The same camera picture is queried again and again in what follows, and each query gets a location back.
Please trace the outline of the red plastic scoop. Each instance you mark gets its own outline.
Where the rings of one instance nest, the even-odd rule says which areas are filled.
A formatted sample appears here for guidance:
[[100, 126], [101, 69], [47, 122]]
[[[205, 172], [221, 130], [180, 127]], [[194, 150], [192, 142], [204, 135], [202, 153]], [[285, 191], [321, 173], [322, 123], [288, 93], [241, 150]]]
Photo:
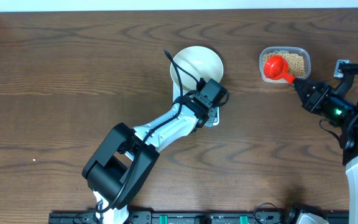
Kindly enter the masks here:
[[279, 55], [270, 57], [264, 65], [264, 75], [266, 78], [271, 80], [284, 79], [289, 84], [292, 84], [296, 77], [288, 71], [288, 62]]

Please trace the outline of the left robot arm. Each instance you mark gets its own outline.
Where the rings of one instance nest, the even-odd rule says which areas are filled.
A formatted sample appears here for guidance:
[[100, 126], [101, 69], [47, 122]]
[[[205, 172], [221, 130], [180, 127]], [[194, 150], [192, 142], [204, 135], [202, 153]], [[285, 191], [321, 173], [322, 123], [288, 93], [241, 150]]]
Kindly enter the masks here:
[[160, 152], [171, 143], [202, 128], [221, 97], [191, 91], [179, 96], [170, 110], [157, 119], [133, 128], [113, 127], [82, 170], [96, 197], [100, 223], [124, 223], [128, 203], [149, 176]]

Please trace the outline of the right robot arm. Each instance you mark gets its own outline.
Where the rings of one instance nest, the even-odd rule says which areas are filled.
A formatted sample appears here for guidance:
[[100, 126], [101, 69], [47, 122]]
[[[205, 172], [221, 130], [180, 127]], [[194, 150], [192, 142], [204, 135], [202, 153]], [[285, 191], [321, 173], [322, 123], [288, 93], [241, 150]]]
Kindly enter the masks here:
[[344, 95], [324, 82], [296, 78], [293, 87], [302, 107], [310, 113], [326, 118], [341, 134], [330, 132], [343, 150], [342, 164], [346, 167], [349, 185], [349, 223], [358, 223], [358, 102], [346, 100]]

